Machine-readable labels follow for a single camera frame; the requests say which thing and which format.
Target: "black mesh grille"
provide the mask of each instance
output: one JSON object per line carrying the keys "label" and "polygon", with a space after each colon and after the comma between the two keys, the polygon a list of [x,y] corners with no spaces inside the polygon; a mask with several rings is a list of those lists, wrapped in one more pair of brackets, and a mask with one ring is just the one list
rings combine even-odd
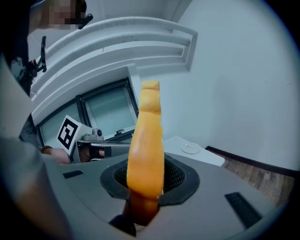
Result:
{"label": "black mesh grille", "polygon": [[[114,174],[116,181],[127,188],[126,177],[127,165],[118,169]],[[178,187],[181,183],[183,183],[184,178],[184,172],[169,160],[165,159],[164,193]]]}

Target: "glass pane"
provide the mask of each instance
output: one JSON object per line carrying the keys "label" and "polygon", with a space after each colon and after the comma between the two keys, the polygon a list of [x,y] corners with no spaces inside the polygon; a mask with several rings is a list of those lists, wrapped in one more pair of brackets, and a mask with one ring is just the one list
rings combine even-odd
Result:
{"label": "glass pane", "polygon": [[85,106],[92,127],[101,129],[104,137],[120,129],[134,129],[136,115],[126,87],[91,97]]}
{"label": "glass pane", "polygon": [[76,103],[61,110],[41,126],[45,145],[49,145],[53,148],[61,148],[56,137],[66,115],[80,122]]}

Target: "window frame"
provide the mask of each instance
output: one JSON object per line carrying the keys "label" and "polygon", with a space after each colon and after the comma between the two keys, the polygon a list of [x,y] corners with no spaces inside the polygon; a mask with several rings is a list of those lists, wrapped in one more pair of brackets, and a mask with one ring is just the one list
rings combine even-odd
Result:
{"label": "window frame", "polygon": [[[40,139],[40,142],[42,144],[42,146],[45,146],[45,142],[44,142],[44,138],[42,135],[42,131],[41,131],[41,126],[47,122],[50,118],[52,118],[53,116],[55,116],[56,114],[58,114],[59,112],[63,111],[65,108],[69,107],[70,105],[76,103],[77,105],[77,110],[78,110],[78,114],[79,114],[79,119],[80,122],[86,126],[92,127],[91,123],[90,123],[90,119],[88,117],[88,113],[87,113],[87,109],[85,106],[85,101],[88,100],[89,98],[95,97],[98,94],[101,94],[103,92],[106,91],[110,91],[116,88],[127,88],[127,91],[129,93],[129,97],[131,100],[131,104],[133,106],[134,112],[136,114],[136,118],[138,117],[138,106],[135,100],[135,96],[133,94],[132,91],[132,86],[130,84],[130,80],[129,78],[124,78],[115,82],[111,82],[108,84],[105,84],[103,86],[97,87],[93,90],[87,91],[81,95],[77,95],[75,98],[73,98],[72,100],[68,101],[67,103],[63,104],[62,106],[60,106],[59,108],[57,108],[55,111],[53,111],[51,114],[49,114],[47,117],[45,117],[39,124],[36,125],[37,128],[37,134],[38,137]],[[108,138],[106,139],[106,141],[108,142],[121,142],[124,141],[128,138],[132,137],[132,134],[134,133],[134,129],[127,131],[125,133],[121,133],[121,134],[116,134],[114,137]]]}

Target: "small white dish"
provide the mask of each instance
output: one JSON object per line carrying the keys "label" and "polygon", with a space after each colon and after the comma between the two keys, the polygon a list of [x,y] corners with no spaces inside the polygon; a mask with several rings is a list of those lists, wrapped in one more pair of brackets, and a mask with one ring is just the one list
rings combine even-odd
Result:
{"label": "small white dish", "polygon": [[188,154],[196,154],[200,152],[201,147],[194,142],[187,142],[181,146],[181,150]]}

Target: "wooden floor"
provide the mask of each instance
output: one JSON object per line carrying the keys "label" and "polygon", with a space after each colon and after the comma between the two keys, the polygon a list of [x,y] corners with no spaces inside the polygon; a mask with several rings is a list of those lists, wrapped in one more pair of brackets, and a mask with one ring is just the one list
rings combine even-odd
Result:
{"label": "wooden floor", "polygon": [[293,188],[294,178],[253,167],[228,157],[222,157],[225,158],[223,168],[228,169],[245,180],[250,186],[258,189],[258,191],[266,195],[275,206],[279,206],[288,200]]}

